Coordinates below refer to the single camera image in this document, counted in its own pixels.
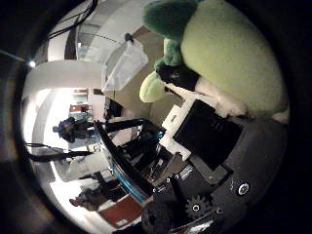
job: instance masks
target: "white wall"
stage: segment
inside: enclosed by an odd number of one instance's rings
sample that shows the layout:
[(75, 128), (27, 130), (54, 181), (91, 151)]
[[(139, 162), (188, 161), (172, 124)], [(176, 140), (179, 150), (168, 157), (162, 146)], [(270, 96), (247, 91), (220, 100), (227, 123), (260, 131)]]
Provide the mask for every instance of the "white wall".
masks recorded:
[(24, 110), (23, 122), (22, 122), (22, 133), (23, 138), (26, 142), (32, 142), (32, 133), (35, 126), (38, 111), (41, 105), (45, 102), (46, 97), (49, 96), (51, 90), (42, 90), (29, 97), (29, 104)]
[[(116, 41), (123, 41), (124, 35), (136, 32), (143, 26), (142, 11), (146, 4), (155, 0), (130, 0), (122, 7), (118, 8), (105, 24), (97, 32), (97, 35), (108, 36)], [(98, 48), (96, 54), (94, 51), (89, 51), (86, 54), (86, 59), (93, 58), (94, 60), (105, 61), (111, 51), (116, 48), (116, 44), (112, 44), (108, 40), (103, 40), (100, 37), (95, 37), (91, 43), (91, 48)]]
[(41, 63), (26, 77), (22, 98), (44, 89), (101, 89), (101, 65), (78, 60), (58, 60)]
[(92, 106), (94, 119), (103, 121), (105, 96), (94, 95), (90, 90), (88, 94), (88, 104)]

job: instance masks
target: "green plush toy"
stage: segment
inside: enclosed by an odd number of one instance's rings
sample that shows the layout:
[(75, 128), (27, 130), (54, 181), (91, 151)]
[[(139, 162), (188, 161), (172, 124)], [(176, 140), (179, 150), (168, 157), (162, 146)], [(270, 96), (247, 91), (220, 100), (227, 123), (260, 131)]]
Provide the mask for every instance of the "green plush toy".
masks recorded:
[[(145, 7), (143, 21), (167, 38), (164, 57), (155, 63), (155, 70), (162, 64), (184, 63), (220, 94), (242, 101), (251, 117), (269, 117), (287, 109), (287, 92), (274, 53), (256, 27), (230, 4), (160, 0)], [(142, 83), (142, 101), (165, 94), (156, 72)]]

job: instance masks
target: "stuffed toy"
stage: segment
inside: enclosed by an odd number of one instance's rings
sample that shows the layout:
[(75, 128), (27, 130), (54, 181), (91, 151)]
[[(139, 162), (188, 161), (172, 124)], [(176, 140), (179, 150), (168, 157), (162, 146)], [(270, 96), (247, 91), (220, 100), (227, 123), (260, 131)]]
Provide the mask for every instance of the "stuffed toy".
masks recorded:
[(156, 101), (168, 94), (168, 87), (180, 87), (217, 98), (231, 115), (272, 117), (287, 109), (274, 53), (230, 4), (160, 0), (145, 7), (143, 22), (165, 41), (164, 56), (141, 85), (142, 101)]

